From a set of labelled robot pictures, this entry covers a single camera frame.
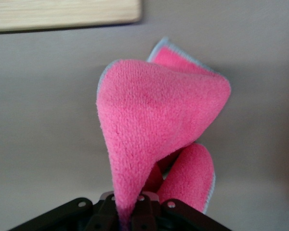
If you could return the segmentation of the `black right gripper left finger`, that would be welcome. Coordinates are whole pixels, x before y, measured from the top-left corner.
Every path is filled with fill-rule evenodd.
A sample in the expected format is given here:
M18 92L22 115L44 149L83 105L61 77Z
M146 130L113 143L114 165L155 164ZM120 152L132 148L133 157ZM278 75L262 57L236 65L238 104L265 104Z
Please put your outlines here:
M103 193L99 201L80 197L37 216L13 231L116 231L117 210L112 192Z

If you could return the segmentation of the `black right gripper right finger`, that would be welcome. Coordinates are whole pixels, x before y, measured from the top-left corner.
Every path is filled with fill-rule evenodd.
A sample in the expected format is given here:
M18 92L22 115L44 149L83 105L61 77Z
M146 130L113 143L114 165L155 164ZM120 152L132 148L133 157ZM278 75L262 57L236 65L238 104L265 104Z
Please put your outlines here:
M163 203L155 193L138 196L131 216L132 231L228 231L229 228L178 199Z

